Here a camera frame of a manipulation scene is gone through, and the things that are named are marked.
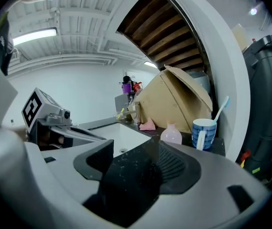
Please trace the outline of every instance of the purple bucket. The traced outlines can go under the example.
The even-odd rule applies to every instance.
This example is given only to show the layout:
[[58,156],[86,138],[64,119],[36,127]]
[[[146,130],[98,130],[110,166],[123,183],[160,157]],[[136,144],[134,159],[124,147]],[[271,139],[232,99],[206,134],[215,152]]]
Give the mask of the purple bucket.
[[123,84],[122,90],[124,94],[128,94],[131,92],[131,84]]

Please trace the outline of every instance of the cardboard box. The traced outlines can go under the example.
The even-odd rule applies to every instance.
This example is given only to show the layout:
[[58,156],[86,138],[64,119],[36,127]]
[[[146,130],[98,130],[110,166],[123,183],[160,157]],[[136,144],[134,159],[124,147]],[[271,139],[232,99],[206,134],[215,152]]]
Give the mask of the cardboard box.
[[181,69],[166,66],[137,97],[142,123],[147,118],[163,128],[176,124],[181,132],[191,133],[193,120],[211,118],[212,101],[207,91]]

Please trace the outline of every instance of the white sink basin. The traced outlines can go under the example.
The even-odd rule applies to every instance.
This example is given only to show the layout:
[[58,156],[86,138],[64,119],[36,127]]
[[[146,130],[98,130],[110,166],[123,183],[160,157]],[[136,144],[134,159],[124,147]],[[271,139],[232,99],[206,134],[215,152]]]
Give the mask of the white sink basin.
[[119,156],[150,140],[150,137],[116,123],[91,130],[95,135],[114,140],[113,156]]

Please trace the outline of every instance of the blue mug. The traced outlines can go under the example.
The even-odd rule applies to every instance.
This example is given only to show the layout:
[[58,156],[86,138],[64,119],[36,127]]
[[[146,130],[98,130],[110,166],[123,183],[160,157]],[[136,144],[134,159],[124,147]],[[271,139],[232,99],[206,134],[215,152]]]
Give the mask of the blue mug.
[[205,150],[212,146],[216,134],[217,123],[210,119],[193,121],[192,144],[198,150]]

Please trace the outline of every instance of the mug handle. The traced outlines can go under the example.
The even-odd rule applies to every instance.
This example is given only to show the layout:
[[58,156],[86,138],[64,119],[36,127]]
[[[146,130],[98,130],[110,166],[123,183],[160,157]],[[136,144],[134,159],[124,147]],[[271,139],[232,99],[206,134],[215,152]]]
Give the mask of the mug handle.
[[206,133],[207,133],[206,131],[200,131],[199,132],[196,149],[203,150]]

